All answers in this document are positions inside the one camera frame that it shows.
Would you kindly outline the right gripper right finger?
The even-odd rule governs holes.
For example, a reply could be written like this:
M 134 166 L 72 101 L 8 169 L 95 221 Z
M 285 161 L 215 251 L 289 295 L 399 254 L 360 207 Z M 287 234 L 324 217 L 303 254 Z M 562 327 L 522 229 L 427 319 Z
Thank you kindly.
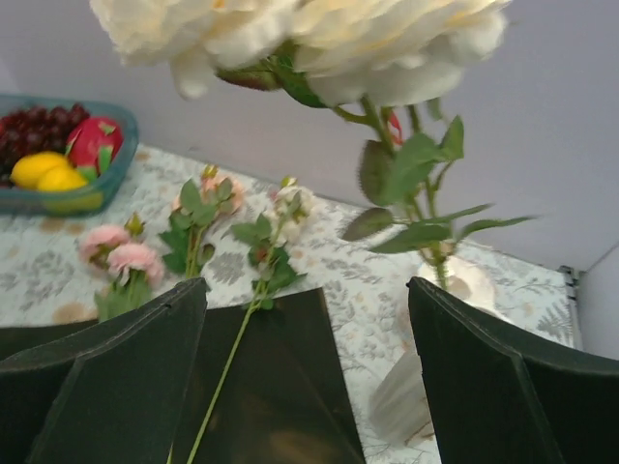
M 529 333 L 420 277 L 408 306 L 442 462 L 617 462 L 616 360 Z

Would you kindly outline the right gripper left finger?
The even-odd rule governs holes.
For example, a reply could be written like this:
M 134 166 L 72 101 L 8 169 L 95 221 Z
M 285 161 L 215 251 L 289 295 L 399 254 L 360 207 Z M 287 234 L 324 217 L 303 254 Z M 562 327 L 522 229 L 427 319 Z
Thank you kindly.
M 104 322 L 2 329 L 2 462 L 165 462 L 206 307 L 199 277 Z

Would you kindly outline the black paper cone wrapper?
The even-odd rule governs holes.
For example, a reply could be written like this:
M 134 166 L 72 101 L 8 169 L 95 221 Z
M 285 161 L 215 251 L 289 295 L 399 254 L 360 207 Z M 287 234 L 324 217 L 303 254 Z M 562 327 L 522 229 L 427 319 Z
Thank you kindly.
M 165 462 L 187 463 L 245 311 L 205 311 Z M 192 463 L 360 463 L 362 446 L 323 294 L 254 314 Z

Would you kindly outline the white rose stem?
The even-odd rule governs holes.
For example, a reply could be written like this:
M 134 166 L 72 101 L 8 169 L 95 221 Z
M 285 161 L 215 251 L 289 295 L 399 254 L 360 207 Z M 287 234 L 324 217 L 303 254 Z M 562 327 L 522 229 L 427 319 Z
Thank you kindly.
M 498 226 L 474 218 L 455 230 L 436 210 L 449 168 L 463 156 L 464 125 L 440 140 L 418 113 L 441 120 L 441 99 L 502 44 L 503 1 L 94 1 L 90 8 L 127 66 L 167 64 L 176 92 L 203 97 L 213 78 L 282 90 L 372 129 L 360 183 L 371 209 L 347 228 L 358 241 L 401 224 L 383 254 L 417 250 L 446 287 L 447 265 L 471 234 Z

